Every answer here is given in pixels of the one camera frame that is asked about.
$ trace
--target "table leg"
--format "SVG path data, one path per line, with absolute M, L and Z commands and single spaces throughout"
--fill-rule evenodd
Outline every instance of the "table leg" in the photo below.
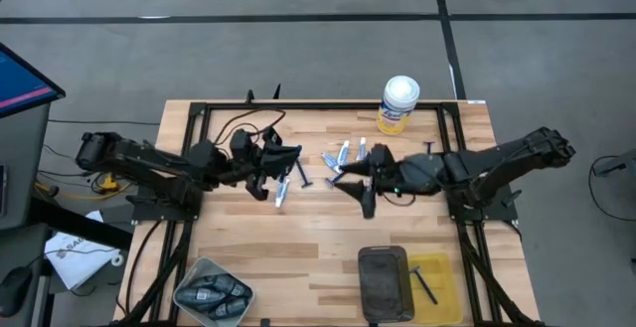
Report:
M 100 223 L 40 199 L 31 200 L 30 220 L 88 241 L 128 250 L 132 234 Z

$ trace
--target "white lid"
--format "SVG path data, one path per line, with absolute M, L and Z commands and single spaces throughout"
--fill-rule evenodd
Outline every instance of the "white lid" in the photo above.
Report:
M 391 104 L 413 105 L 419 98 L 419 84 L 407 76 L 396 76 L 387 82 L 385 95 Z

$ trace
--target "yellow cable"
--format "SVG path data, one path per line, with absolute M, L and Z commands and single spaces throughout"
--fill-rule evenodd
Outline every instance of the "yellow cable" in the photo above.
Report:
M 112 198 L 118 194 L 123 193 L 126 189 L 130 188 L 130 186 L 132 185 L 132 183 L 128 183 L 126 184 L 123 188 L 121 188 L 120 190 L 110 193 L 110 194 L 106 194 L 103 196 L 98 196 L 98 197 L 91 197 L 91 196 L 82 196 L 82 195 L 77 195 L 77 194 L 71 194 L 71 193 L 65 193 L 65 192 L 60 192 L 60 195 L 70 198 L 70 199 L 80 199 L 80 200 L 95 200 L 95 201 L 100 201 L 100 200 L 105 200 L 108 198 Z M 45 191 L 50 191 L 51 188 L 45 186 L 44 184 L 40 184 L 38 182 L 36 182 L 36 187 L 45 190 Z

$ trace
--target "mouse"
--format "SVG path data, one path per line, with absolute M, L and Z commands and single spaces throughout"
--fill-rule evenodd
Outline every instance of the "mouse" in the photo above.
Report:
M 12 269 L 0 282 L 0 317 L 11 317 L 18 313 L 29 291 L 33 272 L 30 267 Z

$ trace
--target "black desk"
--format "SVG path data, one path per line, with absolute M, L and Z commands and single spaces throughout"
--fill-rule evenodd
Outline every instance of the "black desk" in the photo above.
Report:
M 49 238 L 49 228 L 45 224 L 37 224 L 11 231 L 0 232 L 0 278 L 15 267 L 25 266 L 43 251 L 46 240 Z M 31 326 L 36 293 L 38 292 L 38 280 L 42 270 L 43 260 L 38 258 L 31 265 L 33 277 L 29 285 L 29 292 L 24 300 L 24 305 L 17 315 L 2 319 L 3 327 Z
M 33 198 L 33 183 L 49 119 L 49 105 L 0 119 L 0 162 L 7 167 L 6 215 L 0 231 L 46 223 L 51 229 L 128 249 L 132 234 L 75 214 L 53 201 Z

